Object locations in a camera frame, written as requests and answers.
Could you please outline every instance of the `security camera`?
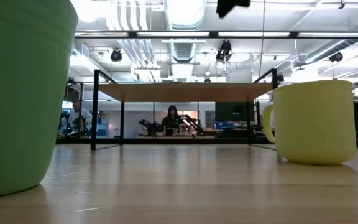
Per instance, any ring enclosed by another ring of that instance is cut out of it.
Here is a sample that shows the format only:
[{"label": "security camera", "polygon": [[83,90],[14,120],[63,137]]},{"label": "security camera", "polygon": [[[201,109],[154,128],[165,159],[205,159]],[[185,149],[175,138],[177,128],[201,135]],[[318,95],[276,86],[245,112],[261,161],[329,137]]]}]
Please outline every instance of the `security camera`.
[{"label": "security camera", "polygon": [[122,54],[121,54],[121,49],[113,49],[112,50],[112,54],[110,56],[110,59],[113,61],[113,62],[120,62],[122,60]]},{"label": "security camera", "polygon": [[330,62],[340,62],[343,59],[343,54],[338,52],[328,58]]}]

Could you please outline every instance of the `wooden table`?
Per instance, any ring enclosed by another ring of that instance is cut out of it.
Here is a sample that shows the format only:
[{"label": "wooden table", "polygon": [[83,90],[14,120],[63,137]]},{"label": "wooden table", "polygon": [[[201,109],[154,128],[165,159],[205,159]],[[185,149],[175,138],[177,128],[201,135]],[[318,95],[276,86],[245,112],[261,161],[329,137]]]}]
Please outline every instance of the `wooden table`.
[{"label": "wooden table", "polygon": [[248,102],[272,90],[271,83],[145,83],[99,85],[120,102]]}]

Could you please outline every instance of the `computer monitor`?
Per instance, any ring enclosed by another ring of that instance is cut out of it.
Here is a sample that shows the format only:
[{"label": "computer monitor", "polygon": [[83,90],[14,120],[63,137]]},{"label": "computer monitor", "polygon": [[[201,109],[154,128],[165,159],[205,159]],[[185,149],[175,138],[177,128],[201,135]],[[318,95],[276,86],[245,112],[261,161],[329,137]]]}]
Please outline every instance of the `computer monitor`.
[{"label": "computer monitor", "polygon": [[[215,103],[215,121],[247,121],[246,103]],[[250,102],[250,121],[255,121],[254,104]]]}]

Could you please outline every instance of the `man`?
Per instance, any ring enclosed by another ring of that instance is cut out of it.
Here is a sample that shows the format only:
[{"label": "man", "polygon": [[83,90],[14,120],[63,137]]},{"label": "man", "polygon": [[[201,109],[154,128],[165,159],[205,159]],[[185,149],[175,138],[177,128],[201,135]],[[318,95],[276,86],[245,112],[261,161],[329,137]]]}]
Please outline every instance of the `man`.
[{"label": "man", "polygon": [[[70,111],[70,118],[68,119],[68,122],[69,122],[71,128],[74,131],[77,131],[76,126],[74,124],[74,121],[76,119],[78,119],[79,115],[80,115],[80,101],[79,100],[74,100],[73,101],[73,110]],[[90,125],[92,123],[92,114],[87,109],[82,108],[81,109],[81,116],[85,117],[85,125],[86,125],[86,127],[88,129],[90,129]],[[77,120],[77,122],[80,122],[80,124],[81,124],[80,131],[84,131],[84,126],[83,126],[82,119]],[[66,119],[65,118],[62,119],[62,124],[66,124]]]}]

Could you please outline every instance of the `woman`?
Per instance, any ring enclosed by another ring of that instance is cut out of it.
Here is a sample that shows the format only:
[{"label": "woman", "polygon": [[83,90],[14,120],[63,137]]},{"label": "woman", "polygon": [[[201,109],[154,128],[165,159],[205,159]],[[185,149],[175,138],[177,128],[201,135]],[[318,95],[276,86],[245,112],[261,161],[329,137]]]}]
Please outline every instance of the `woman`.
[{"label": "woman", "polygon": [[169,106],[168,108],[168,114],[161,122],[161,126],[163,128],[181,128],[185,127],[186,124],[180,119],[180,116],[178,115],[178,110],[176,106]]}]

